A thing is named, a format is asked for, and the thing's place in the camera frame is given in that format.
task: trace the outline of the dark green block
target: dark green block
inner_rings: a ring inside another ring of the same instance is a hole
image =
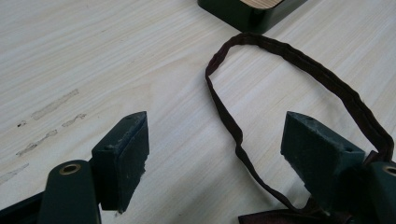
[[[263,34],[306,0],[284,0],[275,7],[250,7],[240,0],[198,0],[198,5],[241,32]]]
[[[367,175],[369,196],[380,223],[396,221],[396,165],[390,162],[371,163]]]
[[[308,116],[288,112],[281,153],[326,211],[343,210],[349,171],[361,167],[364,151]]]
[[[104,210],[126,211],[149,155],[146,112],[120,120],[93,148],[92,169]]]

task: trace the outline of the fabric strap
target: fabric strap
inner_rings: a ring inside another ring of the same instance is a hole
[[[268,222],[244,222],[244,220],[241,220],[240,218],[240,223],[323,223],[323,218],[326,218],[326,216],[324,216],[323,212],[320,210],[320,207],[315,202],[309,200],[305,208],[296,208],[282,193],[265,184],[254,169],[248,154],[244,149],[242,149],[241,145],[243,141],[243,132],[233,119],[232,115],[228,112],[224,103],[220,100],[213,87],[212,81],[210,80],[210,75],[216,71],[219,65],[224,61],[229,49],[235,45],[256,45],[270,53],[279,55],[284,60],[304,70],[308,75],[322,84],[327,90],[338,96],[346,107],[348,113],[358,124],[363,134],[378,151],[371,151],[364,162],[365,164],[368,164],[372,161],[391,161],[394,147],[393,139],[378,123],[371,110],[364,104],[357,92],[352,90],[332,71],[325,68],[322,64],[317,63],[299,50],[293,48],[289,44],[282,43],[262,35],[242,33],[232,37],[229,41],[224,43],[220,50],[213,56],[205,70],[205,79],[215,106],[219,112],[219,117],[224,126],[233,136],[233,139],[236,143],[236,156],[242,161],[242,163],[245,164],[250,174],[260,184],[260,186],[262,186],[288,208],[287,210],[277,210],[273,212],[262,213],[267,217]],[[330,223],[347,223],[347,220],[350,218],[350,216],[345,215],[340,215],[339,217],[334,218],[334,221],[331,221]]]

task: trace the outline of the dark brown strap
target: dark brown strap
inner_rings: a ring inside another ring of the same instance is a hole
[[[272,189],[265,184],[257,174],[253,167],[248,154],[242,149],[243,133],[235,120],[228,112],[225,105],[216,94],[213,84],[209,76],[215,72],[219,65],[224,61],[228,50],[235,45],[256,45],[270,53],[276,54],[284,58],[289,63],[294,64],[307,74],[311,75],[316,81],[321,83],[327,90],[337,95],[343,102],[346,110],[358,124],[363,134],[378,150],[378,153],[371,152],[366,159],[366,163],[372,161],[391,161],[393,153],[393,140],[390,135],[376,121],[371,110],[361,101],[358,93],[353,91],[345,82],[338,78],[333,72],[325,68],[322,64],[317,63],[289,44],[285,44],[274,39],[254,34],[240,34],[232,37],[227,41],[221,49],[216,53],[205,70],[205,79],[209,87],[213,101],[219,111],[219,116],[227,130],[233,136],[236,142],[235,153],[237,157],[245,164],[253,178],[269,193],[271,193],[280,202],[285,204],[289,210],[298,214],[314,214],[318,211],[318,207],[311,209],[295,208],[291,202],[282,193]]]

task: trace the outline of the light wood grain surface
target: light wood grain surface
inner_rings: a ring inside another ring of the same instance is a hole
[[[308,1],[265,35],[288,42],[361,94],[396,137],[396,1]],[[104,223],[233,223],[280,208],[233,154],[204,70],[239,32],[192,0],[0,1],[0,209],[45,187],[124,116],[148,111],[150,155],[126,213]],[[314,117],[367,152],[342,103],[254,47],[232,49],[214,85],[267,183],[302,206],[280,155],[286,111]]]
[[[255,8],[270,8],[279,4],[282,0],[241,0],[248,6]]]

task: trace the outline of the green plastic part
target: green plastic part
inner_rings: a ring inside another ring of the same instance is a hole
[[[101,223],[87,161],[68,161],[51,170],[37,223]]]
[[[325,211],[346,209],[347,175],[361,167],[363,150],[317,120],[288,112],[281,154]]]
[[[373,162],[367,175],[368,191],[380,223],[396,220],[396,165],[393,162]]]
[[[147,113],[129,115],[92,150],[92,170],[103,210],[126,211],[149,155]]]

